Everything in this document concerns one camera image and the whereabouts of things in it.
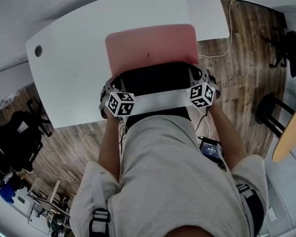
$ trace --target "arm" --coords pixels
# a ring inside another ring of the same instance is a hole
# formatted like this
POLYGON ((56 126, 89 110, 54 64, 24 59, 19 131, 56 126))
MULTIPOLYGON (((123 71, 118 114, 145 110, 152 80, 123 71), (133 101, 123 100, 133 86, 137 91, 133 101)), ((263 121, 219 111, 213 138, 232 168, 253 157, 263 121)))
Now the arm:
POLYGON ((232 170, 238 162, 247 156, 244 144, 236 128, 216 103, 213 103, 208 110, 213 117, 219 139, 221 140, 226 163, 228 168, 232 170))
POLYGON ((118 145, 119 120, 115 118, 105 107, 105 114, 108 117, 107 127, 101 145, 98 164, 109 171, 119 182, 120 159, 118 145))
POLYGON ((47 222, 47 226, 48 226, 48 228, 50 228, 50 222, 49 222, 49 219, 50 219, 50 214, 48 214, 47 217, 46 217, 46 222, 47 222))

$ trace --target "white cable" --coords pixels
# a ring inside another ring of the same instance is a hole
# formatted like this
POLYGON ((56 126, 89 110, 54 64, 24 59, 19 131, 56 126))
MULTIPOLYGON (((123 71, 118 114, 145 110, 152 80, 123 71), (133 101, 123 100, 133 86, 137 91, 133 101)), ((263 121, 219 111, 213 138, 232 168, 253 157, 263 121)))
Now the white cable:
MULTIPOLYGON (((205 118, 205 121, 206 121, 206 123, 208 124, 205 114, 204 114, 200 109, 197 108, 197 110, 198 110, 201 114, 203 114, 203 116, 204 116, 204 118, 205 118)), ((209 138, 209 137, 211 137, 211 127, 210 127, 209 124, 208 124, 208 138, 209 138)))
POLYGON ((39 168, 39 167, 33 167, 33 168, 38 168, 39 170, 41 170, 41 171, 43 171, 43 172, 45 172, 45 173, 51 174, 52 176, 55 176, 55 177, 57 177, 57 178, 59 178, 59 179, 61 179, 61 180, 65 180, 65 181, 67 181, 67 182, 70 184, 70 186, 73 188, 73 190, 76 192, 76 189, 75 189, 75 188, 72 186, 72 184, 70 183, 70 182, 73 182, 73 181, 74 181, 74 178, 72 178, 72 177, 63 178, 63 177, 60 177, 60 176, 54 175, 53 173, 51 173, 51 172, 49 172, 49 171, 46 171, 46 170, 44 170, 44 169, 41 169, 41 168, 39 168))
POLYGON ((231 5, 232 5, 232 2, 233 2, 233 1, 234 1, 234 0, 231 0, 230 5, 229 5, 230 43, 229 43, 229 46, 228 46, 227 50, 226 50, 225 53, 223 53, 222 55, 207 56, 207 55, 204 55, 204 54, 198 54, 198 56, 204 56, 204 57, 207 57, 207 58, 212 58, 212 57, 222 57, 222 56, 224 56, 224 55, 228 52, 229 48, 231 47, 231 43, 232 43, 232 22, 231 22, 230 9, 231 9, 231 5))

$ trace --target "black strap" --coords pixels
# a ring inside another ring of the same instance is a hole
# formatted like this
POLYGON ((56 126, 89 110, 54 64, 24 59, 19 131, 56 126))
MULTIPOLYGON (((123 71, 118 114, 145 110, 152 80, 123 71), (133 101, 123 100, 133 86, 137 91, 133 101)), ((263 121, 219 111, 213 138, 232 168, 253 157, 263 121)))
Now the black strap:
POLYGON ((238 184, 237 188, 250 209, 254 225, 254 236, 258 236, 264 221, 264 209, 262 202, 258 197, 257 192, 254 189, 250 189, 247 184, 238 184))
POLYGON ((89 224, 89 237, 109 237, 109 222, 111 221, 110 212, 104 208, 94 210, 93 218, 89 224), (105 222, 105 233, 92 231, 93 221, 105 222))

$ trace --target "black office chair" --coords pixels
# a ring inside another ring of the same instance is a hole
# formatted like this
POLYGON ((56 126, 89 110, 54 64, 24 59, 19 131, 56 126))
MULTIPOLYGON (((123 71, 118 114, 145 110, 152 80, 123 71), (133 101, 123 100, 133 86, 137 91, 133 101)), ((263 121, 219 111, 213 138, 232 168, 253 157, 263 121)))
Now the black office chair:
POLYGON ((265 43, 271 43, 279 51, 275 65, 270 64, 270 68, 276 68, 280 63, 282 58, 284 59, 284 64, 282 67, 286 67, 286 58, 290 61, 291 76, 296 76, 296 33, 288 32, 286 33, 283 40, 280 42, 271 41, 268 38, 264 38, 265 43))
POLYGON ((9 123, 0 126, 0 171, 33 170, 32 163, 43 147, 37 118, 28 112, 15 112, 9 123))

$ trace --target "cable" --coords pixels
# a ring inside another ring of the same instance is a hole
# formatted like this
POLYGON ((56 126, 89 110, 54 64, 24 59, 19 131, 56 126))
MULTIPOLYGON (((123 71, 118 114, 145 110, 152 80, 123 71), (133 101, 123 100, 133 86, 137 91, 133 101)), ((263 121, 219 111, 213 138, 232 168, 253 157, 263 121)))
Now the cable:
POLYGON ((123 140, 126 138, 126 137, 124 138, 124 136, 127 134, 127 131, 128 131, 128 128, 125 125, 121 126, 121 128, 119 129, 119 136, 120 136, 119 144, 120 144, 120 147, 121 147, 120 154, 123 154, 123 140))
POLYGON ((39 168, 39 167, 34 167, 34 166, 33 166, 33 168, 38 168, 39 170, 41 170, 41 171, 43 171, 43 172, 45 172, 45 173, 51 174, 52 176, 55 176, 55 177, 57 177, 57 178, 59 178, 59 179, 61 179, 61 180, 65 180, 65 181, 67 181, 67 182, 70 184, 70 186, 73 188, 73 190, 74 190, 75 192, 77 192, 77 190, 76 190, 76 189, 72 186, 72 184, 70 183, 70 182, 73 182, 73 181, 74 181, 74 178, 72 178, 72 177, 63 178, 63 177, 57 176, 57 175, 55 175, 55 174, 53 174, 53 173, 51 173, 51 172, 49 172, 49 171, 46 171, 46 170, 44 170, 44 169, 41 169, 41 168, 39 168))
POLYGON ((201 117, 201 119, 199 120, 198 125, 197 125, 197 127, 196 127, 196 129, 195 129, 195 132, 198 130, 199 125, 201 124, 203 118, 204 118, 205 116, 207 116, 207 112, 208 112, 208 108, 206 108, 206 114, 205 114, 205 115, 203 114, 203 117, 201 117))
POLYGON ((204 113, 203 113, 200 109, 198 109, 198 108, 197 108, 197 110, 198 110, 201 114, 203 114, 203 117, 202 117, 201 120, 199 121, 199 124, 201 123, 201 121, 202 121, 203 118, 205 118, 205 121, 206 121, 206 123, 208 124, 208 138, 209 138, 209 137, 211 137, 211 127, 209 126, 209 123, 207 122, 207 119, 206 119, 206 116, 207 116, 207 113, 208 113, 208 108, 206 108, 206 114, 204 114, 204 113))
POLYGON ((230 5, 229 5, 230 43, 229 43, 229 46, 228 46, 227 50, 226 50, 225 53, 223 53, 222 55, 208 56, 208 55, 204 55, 204 54, 198 54, 198 56, 204 56, 204 57, 207 57, 207 58, 212 58, 212 57, 222 57, 222 56, 224 56, 224 55, 228 52, 229 48, 231 47, 231 43, 232 43, 232 22, 231 22, 230 9, 231 9, 231 5, 232 5, 232 3, 233 3, 234 1, 236 1, 236 0, 231 0, 230 5))

